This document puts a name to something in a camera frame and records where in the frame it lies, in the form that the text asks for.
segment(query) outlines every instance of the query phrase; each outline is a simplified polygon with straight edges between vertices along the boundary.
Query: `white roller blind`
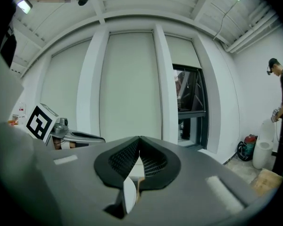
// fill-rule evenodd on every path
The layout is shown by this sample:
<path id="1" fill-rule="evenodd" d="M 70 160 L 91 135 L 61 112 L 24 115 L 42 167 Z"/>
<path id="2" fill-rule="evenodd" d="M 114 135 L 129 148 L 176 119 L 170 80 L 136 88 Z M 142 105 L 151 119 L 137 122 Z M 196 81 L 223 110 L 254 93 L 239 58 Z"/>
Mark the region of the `white roller blind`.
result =
<path id="1" fill-rule="evenodd" d="M 200 63 L 192 42 L 166 36 L 173 64 L 200 68 Z"/>
<path id="2" fill-rule="evenodd" d="M 41 94 L 41 102 L 68 118 L 69 128 L 74 130 L 77 89 L 89 43 L 90 40 L 74 45 L 51 59 Z"/>
<path id="3" fill-rule="evenodd" d="M 111 35 L 100 85 L 100 135 L 161 139 L 158 67 L 151 33 Z"/>

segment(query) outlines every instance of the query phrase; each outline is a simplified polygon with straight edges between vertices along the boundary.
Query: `black cap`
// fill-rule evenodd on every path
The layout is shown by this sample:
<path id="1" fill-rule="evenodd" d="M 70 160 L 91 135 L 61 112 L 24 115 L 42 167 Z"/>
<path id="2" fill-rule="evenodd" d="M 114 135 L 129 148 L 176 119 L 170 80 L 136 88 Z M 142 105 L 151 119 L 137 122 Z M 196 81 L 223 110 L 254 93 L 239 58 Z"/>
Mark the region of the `black cap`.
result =
<path id="1" fill-rule="evenodd" d="M 276 58 L 271 58 L 268 62 L 268 67 L 270 69 L 270 72 L 272 71 L 272 67 L 274 66 L 274 64 L 279 64 L 279 61 Z"/>

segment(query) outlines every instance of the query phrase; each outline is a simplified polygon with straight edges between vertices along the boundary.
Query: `ceiling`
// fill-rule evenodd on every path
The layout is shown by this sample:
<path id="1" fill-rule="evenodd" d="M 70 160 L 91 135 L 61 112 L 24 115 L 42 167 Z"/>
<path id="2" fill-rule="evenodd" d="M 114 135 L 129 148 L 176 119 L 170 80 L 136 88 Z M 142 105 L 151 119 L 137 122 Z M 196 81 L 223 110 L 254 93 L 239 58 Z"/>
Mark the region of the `ceiling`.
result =
<path id="1" fill-rule="evenodd" d="M 214 37 L 221 27 L 223 16 L 235 5 L 225 16 L 222 30 L 217 36 L 217 39 L 230 46 L 271 10 L 263 0 L 240 0 L 237 3 L 236 1 L 89 0 L 84 6 L 79 6 L 75 0 L 69 3 L 43 3 L 30 0 L 33 8 L 28 14 L 17 8 L 14 15 L 17 48 L 11 70 L 21 77 L 38 54 L 44 50 L 46 44 L 53 42 L 65 29 L 89 18 L 104 24 L 105 19 L 109 17 L 155 14 L 176 18 Z M 279 25 L 280 22 L 276 20 L 237 52 Z"/>

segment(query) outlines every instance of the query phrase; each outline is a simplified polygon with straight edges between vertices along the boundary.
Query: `white pipe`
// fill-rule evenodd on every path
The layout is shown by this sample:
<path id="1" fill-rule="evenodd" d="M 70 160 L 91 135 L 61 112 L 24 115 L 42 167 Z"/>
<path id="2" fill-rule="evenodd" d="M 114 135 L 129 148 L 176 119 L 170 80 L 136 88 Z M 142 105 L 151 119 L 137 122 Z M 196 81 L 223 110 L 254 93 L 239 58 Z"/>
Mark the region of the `white pipe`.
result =
<path id="1" fill-rule="evenodd" d="M 182 40 L 187 40 L 189 42 L 192 41 L 192 38 L 188 38 L 188 37 L 184 37 L 184 36 L 180 36 L 180 35 L 176 35 L 176 34 L 172 34 L 172 33 L 165 33 L 165 36 L 170 36 L 170 37 L 175 37 L 175 38 L 179 38 L 179 39 L 182 39 Z"/>
<path id="2" fill-rule="evenodd" d="M 239 54 L 240 52 L 244 51 L 246 48 L 248 48 L 249 46 L 253 45 L 254 43 L 257 43 L 258 41 L 260 41 L 261 39 L 263 39 L 264 37 L 266 37 L 267 35 L 269 35 L 270 33 L 272 33 L 273 31 L 275 31 L 277 28 L 281 27 L 283 24 L 279 24 L 278 26 L 274 27 L 272 30 L 268 31 L 266 34 L 264 34 L 262 37 L 258 38 L 257 40 L 253 41 L 251 44 L 249 44 L 248 46 L 245 46 L 243 49 L 241 49 L 240 51 L 237 52 L 237 54 Z"/>
<path id="3" fill-rule="evenodd" d="M 267 2 L 266 1 L 263 1 L 259 4 L 258 7 L 256 7 L 256 9 L 254 11 L 252 11 L 252 13 L 249 15 L 249 20 L 252 20 L 253 17 L 259 12 L 261 11 L 264 7 L 266 7 L 267 5 Z"/>
<path id="4" fill-rule="evenodd" d="M 269 19 L 263 26 L 261 26 L 258 30 L 256 30 L 252 35 L 247 37 L 244 41 L 242 41 L 240 44 L 238 44 L 234 49 L 232 49 L 230 52 L 233 53 L 236 50 L 240 49 L 243 45 L 245 45 L 247 42 L 251 41 L 254 37 L 256 37 L 259 33 L 261 33 L 263 30 L 265 30 L 267 27 L 269 27 L 271 24 L 273 24 L 277 19 L 279 18 L 278 15 L 273 16 L 271 19 Z"/>
<path id="5" fill-rule="evenodd" d="M 256 25 L 256 22 L 260 21 L 260 19 L 270 10 L 270 6 L 267 5 L 265 8 L 263 8 L 254 18 L 251 20 L 251 24 L 254 26 Z"/>
<path id="6" fill-rule="evenodd" d="M 228 48 L 228 46 L 227 46 L 225 43 L 223 43 L 223 42 L 220 42 L 220 43 L 221 43 L 221 45 L 222 45 L 223 49 L 226 51 L 226 50 L 227 50 L 227 48 Z"/>
<path id="7" fill-rule="evenodd" d="M 247 37 L 252 35 L 257 29 L 259 29 L 263 24 L 265 24 L 276 12 L 274 10 L 269 11 L 264 18 L 262 18 L 252 29 L 248 30 L 244 35 L 242 35 L 239 39 L 237 39 L 230 47 L 226 49 L 226 52 L 230 52 L 234 49 L 238 44 L 244 41 Z"/>

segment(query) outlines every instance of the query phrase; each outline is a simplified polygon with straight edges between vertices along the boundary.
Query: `window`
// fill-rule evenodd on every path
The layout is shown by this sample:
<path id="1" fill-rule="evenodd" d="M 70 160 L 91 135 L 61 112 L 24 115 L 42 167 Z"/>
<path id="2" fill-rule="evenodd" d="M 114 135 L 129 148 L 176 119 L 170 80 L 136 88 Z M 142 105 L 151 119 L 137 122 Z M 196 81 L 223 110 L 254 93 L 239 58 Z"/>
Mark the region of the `window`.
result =
<path id="1" fill-rule="evenodd" d="M 207 95 L 202 70 L 173 65 L 178 108 L 178 144 L 206 148 Z"/>

